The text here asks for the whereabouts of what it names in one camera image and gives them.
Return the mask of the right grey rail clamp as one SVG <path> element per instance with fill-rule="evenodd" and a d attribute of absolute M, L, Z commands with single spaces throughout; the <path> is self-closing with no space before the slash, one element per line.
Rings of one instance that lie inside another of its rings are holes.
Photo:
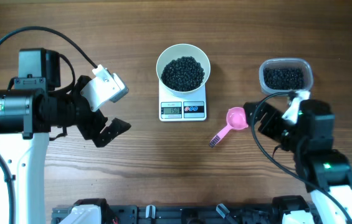
<path fill-rule="evenodd" d="M 216 212 L 223 218 L 226 219 L 227 216 L 230 214 L 229 209 L 223 204 L 220 203 L 216 206 Z"/>

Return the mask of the left grey rail clamp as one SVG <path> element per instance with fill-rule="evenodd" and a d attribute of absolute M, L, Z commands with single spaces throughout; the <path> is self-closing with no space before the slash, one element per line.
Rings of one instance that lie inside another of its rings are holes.
<path fill-rule="evenodd" d="M 155 219 L 156 218 L 156 207 L 154 205 L 146 206 L 145 217 L 147 219 Z"/>

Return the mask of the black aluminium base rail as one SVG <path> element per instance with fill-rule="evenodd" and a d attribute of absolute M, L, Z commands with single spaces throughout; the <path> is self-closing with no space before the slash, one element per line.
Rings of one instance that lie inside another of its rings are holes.
<path fill-rule="evenodd" d="M 272 214 L 269 204 L 244 205 L 239 207 L 227 206 L 231 217 L 237 223 L 260 224 L 280 223 L 280 218 Z M 156 207 L 155 219 L 146 217 L 146 208 L 136 205 L 111 205 L 110 209 L 117 216 L 118 223 L 124 224 L 167 224 L 167 223 L 227 223 L 214 206 L 207 207 Z"/>

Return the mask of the black beans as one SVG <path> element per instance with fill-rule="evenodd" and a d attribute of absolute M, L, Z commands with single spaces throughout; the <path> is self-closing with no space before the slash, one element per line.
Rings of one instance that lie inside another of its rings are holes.
<path fill-rule="evenodd" d="M 161 74 L 161 81 L 175 91 L 192 91 L 200 87 L 204 69 L 194 57 L 181 57 L 170 61 Z"/>

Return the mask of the white ceramic bowl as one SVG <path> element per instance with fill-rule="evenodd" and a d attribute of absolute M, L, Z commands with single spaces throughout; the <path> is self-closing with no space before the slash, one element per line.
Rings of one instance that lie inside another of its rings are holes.
<path fill-rule="evenodd" d="M 194 57 L 204 69 L 204 76 L 207 76 L 209 79 L 211 74 L 211 64 L 206 53 L 204 53 L 199 47 L 196 47 L 195 45 L 176 44 L 168 47 L 158 57 L 156 62 L 156 74 L 158 80 L 161 80 L 161 74 L 165 66 L 169 64 L 170 61 L 181 57 Z"/>

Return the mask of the white digital kitchen scale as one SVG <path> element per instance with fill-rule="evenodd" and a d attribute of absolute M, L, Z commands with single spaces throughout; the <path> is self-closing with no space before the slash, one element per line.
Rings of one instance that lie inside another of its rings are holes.
<path fill-rule="evenodd" d="M 192 91 L 175 91 L 159 80 L 159 120 L 205 121 L 207 118 L 205 76 L 199 88 Z"/>

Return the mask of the pink plastic measuring scoop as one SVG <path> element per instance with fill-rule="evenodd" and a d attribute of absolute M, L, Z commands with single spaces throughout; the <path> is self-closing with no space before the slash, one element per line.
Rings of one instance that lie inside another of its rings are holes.
<path fill-rule="evenodd" d="M 243 130 L 248 128 L 245 109 L 241 107 L 233 107 L 228 110 L 226 115 L 226 126 L 223 127 L 209 142 L 209 146 L 213 148 L 218 144 L 231 130 Z"/>

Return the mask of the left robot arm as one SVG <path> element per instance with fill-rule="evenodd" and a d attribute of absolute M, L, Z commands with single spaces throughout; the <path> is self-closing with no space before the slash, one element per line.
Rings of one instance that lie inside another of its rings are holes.
<path fill-rule="evenodd" d="M 121 78 L 99 65 L 93 76 L 73 77 L 60 84 L 64 56 L 47 49 L 22 49 L 19 71 L 5 90 L 0 90 L 0 168 L 9 175 L 4 183 L 13 193 L 4 193 L 0 183 L 0 222 L 10 208 L 16 223 L 44 223 L 44 164 L 52 127 L 76 126 L 86 140 L 105 147 L 130 124 L 109 120 L 100 111 L 106 102 L 116 102 L 128 93 Z"/>

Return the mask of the grey rail clamp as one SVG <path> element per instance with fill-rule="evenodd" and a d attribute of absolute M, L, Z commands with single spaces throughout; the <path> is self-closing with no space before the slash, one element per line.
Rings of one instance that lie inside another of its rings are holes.
<path fill-rule="evenodd" d="M 156 218 L 156 207 L 154 205 L 146 206 L 145 217 L 147 219 L 155 219 Z"/>
<path fill-rule="evenodd" d="M 223 204 L 220 203 L 216 206 L 216 212 L 223 218 L 226 219 L 227 216 L 230 214 L 229 209 Z"/>

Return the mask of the clear plastic food container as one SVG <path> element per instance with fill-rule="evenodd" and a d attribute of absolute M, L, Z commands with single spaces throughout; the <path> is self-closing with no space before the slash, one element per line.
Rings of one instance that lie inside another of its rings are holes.
<path fill-rule="evenodd" d="M 272 58 L 259 68 L 262 93 L 271 95 L 291 90 L 310 90 L 313 72 L 310 64 L 301 58 Z"/>

